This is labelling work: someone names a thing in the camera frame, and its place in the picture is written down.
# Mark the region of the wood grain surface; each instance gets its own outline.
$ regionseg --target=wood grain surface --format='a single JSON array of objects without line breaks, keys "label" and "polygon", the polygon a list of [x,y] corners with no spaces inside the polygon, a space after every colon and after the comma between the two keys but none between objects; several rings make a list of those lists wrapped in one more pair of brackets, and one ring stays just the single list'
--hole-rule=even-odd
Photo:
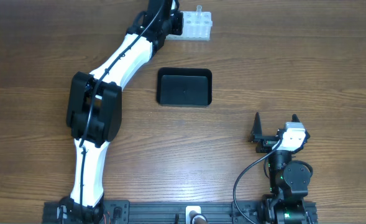
[{"label": "wood grain surface", "polygon": [[[181,0],[211,11],[209,42],[167,41],[123,92],[104,170],[106,199],[231,202],[256,111],[265,134],[293,113],[311,139],[307,200],[321,223],[366,223],[366,0]],[[0,222],[38,223],[70,193],[75,147],[65,124],[72,76],[121,44],[144,0],[0,0]],[[207,108],[155,101],[161,67],[208,68]],[[262,166],[240,200],[268,193]]]}]

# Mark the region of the wooden tabletop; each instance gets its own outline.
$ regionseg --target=wooden tabletop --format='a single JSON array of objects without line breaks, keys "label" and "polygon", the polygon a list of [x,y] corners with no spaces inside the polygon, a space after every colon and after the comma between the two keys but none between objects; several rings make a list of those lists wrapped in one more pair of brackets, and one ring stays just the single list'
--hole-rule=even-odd
[{"label": "wooden tabletop", "polygon": [[[258,159],[249,132],[296,113],[311,135],[297,159],[314,176],[306,200],[319,221],[366,223],[366,0],[181,0],[211,11],[211,40],[166,41],[129,82],[108,149],[106,199],[231,202]],[[0,222],[38,223],[43,203],[68,195],[75,147],[65,124],[77,71],[100,66],[147,1],[0,0]],[[208,68],[207,108],[160,106],[161,67]],[[268,193],[263,167],[239,200]]]}]

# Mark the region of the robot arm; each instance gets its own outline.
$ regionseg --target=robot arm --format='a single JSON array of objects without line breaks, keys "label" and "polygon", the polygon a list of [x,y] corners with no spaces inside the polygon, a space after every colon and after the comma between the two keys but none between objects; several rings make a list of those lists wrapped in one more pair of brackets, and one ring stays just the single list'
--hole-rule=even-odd
[{"label": "robot arm", "polygon": [[137,16],[116,52],[89,75],[78,72],[73,77],[66,123],[75,138],[76,171],[70,197],[60,201],[67,211],[64,215],[88,223],[102,219],[103,169],[109,143],[121,126],[122,90],[162,48],[168,34],[181,35],[182,20],[178,1],[150,0],[147,11]]}]

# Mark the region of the wooden table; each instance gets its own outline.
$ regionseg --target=wooden table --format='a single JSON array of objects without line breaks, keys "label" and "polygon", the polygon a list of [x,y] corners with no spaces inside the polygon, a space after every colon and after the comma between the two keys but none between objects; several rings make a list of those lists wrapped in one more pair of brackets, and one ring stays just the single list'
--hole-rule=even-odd
[{"label": "wooden table", "polygon": [[[123,92],[123,122],[104,170],[106,199],[232,201],[255,112],[265,134],[297,113],[315,170],[319,221],[366,223],[366,1],[181,0],[213,14],[211,41],[167,41]],[[139,0],[0,0],[0,222],[37,223],[71,192],[75,147],[65,124],[72,76],[121,44]],[[208,68],[207,108],[155,101],[161,67]],[[268,192],[262,166],[240,200]]]}]

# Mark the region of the clear plastic box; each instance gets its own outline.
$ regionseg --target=clear plastic box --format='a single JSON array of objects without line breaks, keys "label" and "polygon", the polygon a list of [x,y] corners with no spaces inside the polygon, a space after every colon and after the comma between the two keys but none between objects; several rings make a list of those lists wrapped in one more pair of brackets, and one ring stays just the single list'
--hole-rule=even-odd
[{"label": "clear plastic box", "polygon": [[210,40],[213,26],[210,12],[202,12],[202,6],[197,6],[196,11],[182,11],[182,13],[182,35],[168,35],[167,40]]}]

